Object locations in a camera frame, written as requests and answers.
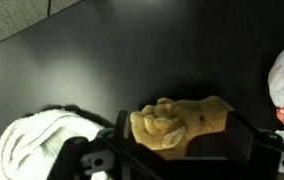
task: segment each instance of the black table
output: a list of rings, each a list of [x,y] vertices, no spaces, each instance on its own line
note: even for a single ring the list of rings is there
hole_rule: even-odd
[[[284,0],[83,1],[0,43],[0,136],[48,104],[114,122],[213,94],[274,130],[267,76],[283,48]]]

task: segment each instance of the black surface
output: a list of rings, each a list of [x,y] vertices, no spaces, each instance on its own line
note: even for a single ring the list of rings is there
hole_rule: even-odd
[[[283,48],[284,0],[84,1],[0,43],[0,136],[49,104],[114,122],[213,94],[276,129],[267,75]]]

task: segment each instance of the white cloth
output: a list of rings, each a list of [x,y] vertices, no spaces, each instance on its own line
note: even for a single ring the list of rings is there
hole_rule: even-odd
[[[65,140],[93,140],[102,126],[79,115],[50,110],[14,121],[0,138],[0,180],[45,180]],[[104,172],[92,179],[108,179]]]

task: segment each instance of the gray carpet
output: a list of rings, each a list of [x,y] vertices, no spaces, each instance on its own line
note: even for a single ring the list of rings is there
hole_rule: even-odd
[[[54,14],[80,0],[52,0]],[[0,41],[47,18],[48,0],[0,0]]]

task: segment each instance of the floor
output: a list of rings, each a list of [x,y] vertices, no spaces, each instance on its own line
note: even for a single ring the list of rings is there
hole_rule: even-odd
[[[52,0],[53,15],[80,0]],[[0,41],[48,17],[49,0],[0,0]]]

